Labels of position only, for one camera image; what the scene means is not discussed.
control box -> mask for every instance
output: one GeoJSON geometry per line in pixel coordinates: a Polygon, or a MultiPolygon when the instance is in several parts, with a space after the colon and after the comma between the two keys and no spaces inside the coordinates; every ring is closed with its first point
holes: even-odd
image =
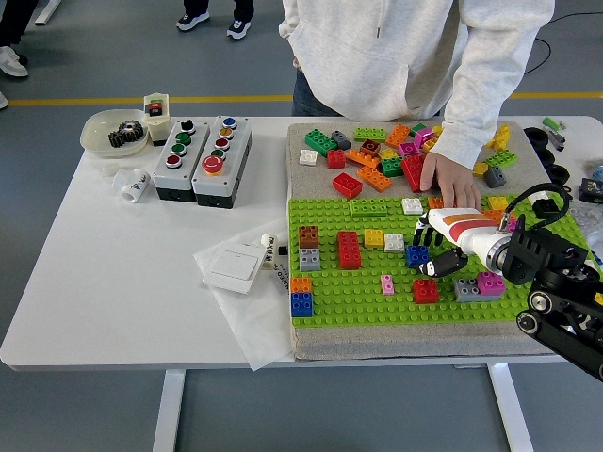
{"type": "Polygon", "coordinates": [[[153,182],[164,201],[195,202],[192,175],[209,136],[207,122],[178,121],[171,129],[153,182]]]}
{"type": "Polygon", "coordinates": [[[192,176],[199,205],[233,207],[251,147],[252,126],[247,118],[216,118],[192,176]]]}

black cable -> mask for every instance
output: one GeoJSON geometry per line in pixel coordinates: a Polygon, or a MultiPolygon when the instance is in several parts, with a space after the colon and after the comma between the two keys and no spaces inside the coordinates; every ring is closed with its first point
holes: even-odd
{"type": "MultiPolygon", "coordinates": [[[[566,17],[572,17],[572,16],[588,16],[588,15],[593,15],[593,14],[603,14],[603,11],[593,11],[593,12],[574,12],[572,14],[565,14],[562,17],[558,17],[557,19],[548,21],[544,26],[547,26],[549,24],[553,24],[557,21],[560,21],[561,19],[565,19],[566,17]]],[[[536,38],[535,40],[538,40],[539,42],[543,43],[547,49],[548,49],[548,54],[545,56],[545,59],[543,59],[540,63],[538,63],[538,65],[536,65],[535,67],[531,68],[529,71],[525,71],[524,75],[528,75],[529,73],[532,73],[534,71],[536,71],[538,68],[540,68],[543,64],[545,64],[548,59],[550,58],[551,54],[553,53],[551,48],[550,48],[550,44],[548,42],[546,42],[545,40],[541,40],[540,38],[536,38]]]]}

black shoe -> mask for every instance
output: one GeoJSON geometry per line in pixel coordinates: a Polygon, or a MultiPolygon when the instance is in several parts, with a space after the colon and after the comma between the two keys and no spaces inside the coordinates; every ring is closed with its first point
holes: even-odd
{"type": "Polygon", "coordinates": [[[188,14],[185,14],[184,16],[182,16],[182,18],[178,21],[178,23],[176,24],[176,26],[181,30],[181,31],[189,31],[191,29],[193,29],[197,24],[206,21],[207,19],[209,19],[209,13],[206,11],[203,14],[200,14],[198,16],[189,16],[188,14]]]}
{"type": "Polygon", "coordinates": [[[234,21],[228,28],[226,36],[230,36],[233,40],[242,40],[247,35],[247,29],[251,24],[251,22],[234,21]]]}

table leg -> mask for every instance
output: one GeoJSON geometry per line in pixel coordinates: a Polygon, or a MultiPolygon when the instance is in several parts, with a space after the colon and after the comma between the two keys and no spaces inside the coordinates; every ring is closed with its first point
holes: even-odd
{"type": "Polygon", "coordinates": [[[508,364],[488,364],[490,380],[497,396],[498,409],[512,452],[533,452],[530,434],[524,420],[508,364]]]}
{"type": "Polygon", "coordinates": [[[180,369],[166,370],[159,415],[157,416],[153,452],[173,452],[176,445],[186,372],[186,370],[180,369]]]}
{"type": "Polygon", "coordinates": [[[48,3],[46,4],[46,6],[44,7],[44,9],[42,10],[40,16],[38,16],[38,19],[36,19],[35,24],[36,25],[46,25],[46,23],[50,19],[50,16],[53,15],[53,13],[55,12],[55,9],[57,9],[58,4],[60,2],[61,2],[61,0],[49,0],[48,3]]]}

white bowl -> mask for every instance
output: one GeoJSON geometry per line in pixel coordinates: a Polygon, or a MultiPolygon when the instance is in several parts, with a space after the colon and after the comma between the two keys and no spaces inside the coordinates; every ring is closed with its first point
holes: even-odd
{"type": "Polygon", "coordinates": [[[147,143],[149,130],[142,122],[142,110],[106,110],[90,117],[79,139],[82,148],[99,157],[123,157],[137,153],[147,143]],[[114,148],[109,142],[109,134],[116,132],[120,124],[126,121],[138,121],[142,125],[144,135],[138,141],[125,143],[119,148],[114,148]]]}

